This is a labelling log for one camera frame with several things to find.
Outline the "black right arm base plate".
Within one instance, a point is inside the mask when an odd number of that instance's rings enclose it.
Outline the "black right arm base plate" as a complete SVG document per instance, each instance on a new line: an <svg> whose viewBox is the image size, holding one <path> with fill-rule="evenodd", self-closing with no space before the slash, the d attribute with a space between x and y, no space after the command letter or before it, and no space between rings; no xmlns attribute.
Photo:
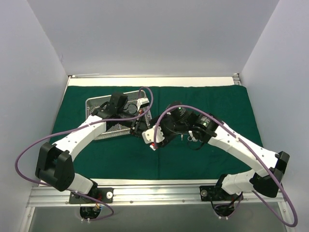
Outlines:
<svg viewBox="0 0 309 232"><path fill-rule="evenodd" d="M200 199L203 202L236 201L242 198L240 193L230 195L223 189L215 187L215 185L200 186L199 192Z"/></svg>

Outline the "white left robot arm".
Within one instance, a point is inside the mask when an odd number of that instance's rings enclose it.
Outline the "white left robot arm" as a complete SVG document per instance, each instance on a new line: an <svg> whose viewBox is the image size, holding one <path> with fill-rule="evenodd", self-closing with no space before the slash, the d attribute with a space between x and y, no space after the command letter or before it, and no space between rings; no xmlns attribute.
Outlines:
<svg viewBox="0 0 309 232"><path fill-rule="evenodd" d="M112 94L110 100L96 108L75 131L53 144L44 143L39 150L36 177L59 191L72 190L80 193L85 202L93 202L98 195L98 185L76 173L73 161L89 143L112 126L119 123L132 129L136 122L141 122L140 115L150 108L151 102L146 97L138 97L136 112L129 113L127 101L128 96L124 93Z"/></svg>

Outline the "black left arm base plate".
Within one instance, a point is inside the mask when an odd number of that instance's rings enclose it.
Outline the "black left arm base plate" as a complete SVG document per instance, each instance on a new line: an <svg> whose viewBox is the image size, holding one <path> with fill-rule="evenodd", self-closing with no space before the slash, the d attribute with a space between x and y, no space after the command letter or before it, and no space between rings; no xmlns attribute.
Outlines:
<svg viewBox="0 0 309 232"><path fill-rule="evenodd" d="M91 190L88 196L95 198L103 203L112 203L113 202L113 192L114 188L108 187L97 187L95 190ZM76 195L75 193L70 194L69 198L70 204L87 204L87 203L95 203L95 201L90 200L85 197L81 197Z"/></svg>

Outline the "green surgical cloth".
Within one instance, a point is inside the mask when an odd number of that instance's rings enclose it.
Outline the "green surgical cloth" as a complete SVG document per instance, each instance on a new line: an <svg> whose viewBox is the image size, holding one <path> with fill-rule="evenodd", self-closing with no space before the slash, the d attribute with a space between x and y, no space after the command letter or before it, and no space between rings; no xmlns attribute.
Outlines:
<svg viewBox="0 0 309 232"><path fill-rule="evenodd" d="M67 88L56 117L53 132L74 129L85 121L85 102L89 98L130 92L133 87ZM211 113L242 136L261 145L262 141L245 87L151 87L152 116L181 101ZM227 152L211 146L189 143L177 136L166 147L153 151L132 135L92 141L74 160L75 172L91 179L217 179L237 174L249 167Z"/></svg>

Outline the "metal mesh instrument tray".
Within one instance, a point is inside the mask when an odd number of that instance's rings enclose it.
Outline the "metal mesh instrument tray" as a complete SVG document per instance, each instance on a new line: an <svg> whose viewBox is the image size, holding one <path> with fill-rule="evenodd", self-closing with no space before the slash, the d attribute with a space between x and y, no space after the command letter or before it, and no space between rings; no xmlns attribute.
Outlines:
<svg viewBox="0 0 309 232"><path fill-rule="evenodd" d="M96 140L103 140L128 134L141 136L151 125L151 112L132 120L132 117L144 113L150 105L146 92L136 90L126 93L115 92L111 95L89 98L85 102L86 117L97 115L105 118L125 118L129 121L107 122L106 130Z"/></svg>

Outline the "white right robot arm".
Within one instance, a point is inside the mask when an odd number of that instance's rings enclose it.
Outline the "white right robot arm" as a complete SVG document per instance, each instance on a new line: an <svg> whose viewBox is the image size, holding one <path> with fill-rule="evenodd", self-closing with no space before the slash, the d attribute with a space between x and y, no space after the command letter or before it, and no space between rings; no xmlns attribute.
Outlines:
<svg viewBox="0 0 309 232"><path fill-rule="evenodd" d="M221 175L214 188L217 198L224 200L244 191L256 191L270 198L277 196L289 154L255 144L209 113L176 101L142 132L142 137L156 150L166 146L176 135L184 134L189 136L188 141L220 148L250 167L246 172Z"/></svg>

